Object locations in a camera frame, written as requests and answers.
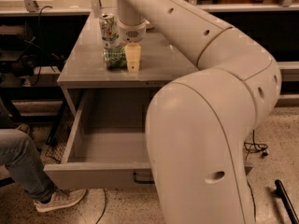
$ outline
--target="floor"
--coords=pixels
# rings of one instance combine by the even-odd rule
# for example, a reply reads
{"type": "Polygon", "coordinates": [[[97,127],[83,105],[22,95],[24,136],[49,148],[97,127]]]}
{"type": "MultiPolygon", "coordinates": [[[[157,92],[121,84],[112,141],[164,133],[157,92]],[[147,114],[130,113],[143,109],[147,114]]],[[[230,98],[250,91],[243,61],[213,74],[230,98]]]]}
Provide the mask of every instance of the floor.
{"type": "MultiPolygon", "coordinates": [[[[280,100],[271,115],[255,131],[255,141],[266,143],[269,155],[249,154],[253,164],[248,175],[256,205],[257,224],[291,223],[283,202],[276,195],[275,180],[282,181],[292,205],[299,212],[299,99],[280,100]]],[[[32,125],[36,146],[42,148],[43,162],[54,161],[46,157],[45,145],[49,125],[32,125]]],[[[0,178],[7,176],[1,167],[0,178]]],[[[32,200],[17,184],[0,189],[0,223],[72,223],[72,224],[164,224],[155,188],[89,189],[83,201],[74,207],[39,214],[32,200]],[[106,210],[99,222],[105,205],[106,210]]]]}

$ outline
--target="white robotic arm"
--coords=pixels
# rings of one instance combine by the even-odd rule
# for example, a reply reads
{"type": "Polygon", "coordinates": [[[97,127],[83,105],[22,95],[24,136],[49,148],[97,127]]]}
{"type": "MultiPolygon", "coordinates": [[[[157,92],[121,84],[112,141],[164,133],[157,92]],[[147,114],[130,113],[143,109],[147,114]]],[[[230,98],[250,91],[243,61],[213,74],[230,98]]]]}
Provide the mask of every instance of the white robotic arm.
{"type": "Polygon", "coordinates": [[[122,1],[202,70],[169,83],[149,105],[149,161],[166,223],[255,223],[242,150],[278,100],[275,59],[183,0],[122,1]]]}

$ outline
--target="shoe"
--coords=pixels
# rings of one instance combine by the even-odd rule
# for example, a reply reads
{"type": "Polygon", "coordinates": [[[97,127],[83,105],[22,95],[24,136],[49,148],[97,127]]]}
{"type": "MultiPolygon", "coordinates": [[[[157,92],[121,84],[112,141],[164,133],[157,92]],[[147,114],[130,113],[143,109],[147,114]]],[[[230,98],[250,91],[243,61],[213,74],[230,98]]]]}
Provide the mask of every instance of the shoe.
{"type": "Polygon", "coordinates": [[[39,201],[34,201],[36,210],[40,213],[45,213],[61,208],[66,208],[73,206],[81,201],[86,193],[86,189],[78,189],[70,191],[69,193],[64,193],[61,190],[56,189],[51,199],[48,203],[41,203],[39,201]]]}
{"type": "Polygon", "coordinates": [[[22,131],[22,132],[24,132],[24,133],[26,133],[26,134],[29,135],[29,133],[30,133],[30,126],[28,124],[26,124],[26,123],[22,123],[22,124],[20,124],[16,128],[16,130],[22,131]]]}

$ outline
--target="open drawer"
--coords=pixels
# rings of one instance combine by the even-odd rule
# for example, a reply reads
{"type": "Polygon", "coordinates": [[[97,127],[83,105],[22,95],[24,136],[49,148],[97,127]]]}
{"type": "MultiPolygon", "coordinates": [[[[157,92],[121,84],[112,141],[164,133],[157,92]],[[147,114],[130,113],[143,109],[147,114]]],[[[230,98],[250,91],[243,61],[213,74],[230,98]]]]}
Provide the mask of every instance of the open drawer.
{"type": "Polygon", "coordinates": [[[60,189],[152,184],[145,117],[157,89],[83,92],[61,164],[45,172],[60,189]]]}

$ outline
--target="jeans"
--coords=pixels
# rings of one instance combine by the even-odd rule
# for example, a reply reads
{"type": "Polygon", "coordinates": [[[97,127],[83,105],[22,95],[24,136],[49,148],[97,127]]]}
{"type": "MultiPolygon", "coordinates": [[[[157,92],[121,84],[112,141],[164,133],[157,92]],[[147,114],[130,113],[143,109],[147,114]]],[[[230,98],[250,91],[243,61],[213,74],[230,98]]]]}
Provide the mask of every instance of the jeans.
{"type": "Polygon", "coordinates": [[[13,129],[0,99],[0,165],[5,165],[12,179],[34,200],[44,202],[54,192],[54,184],[43,171],[34,141],[13,129]]]}

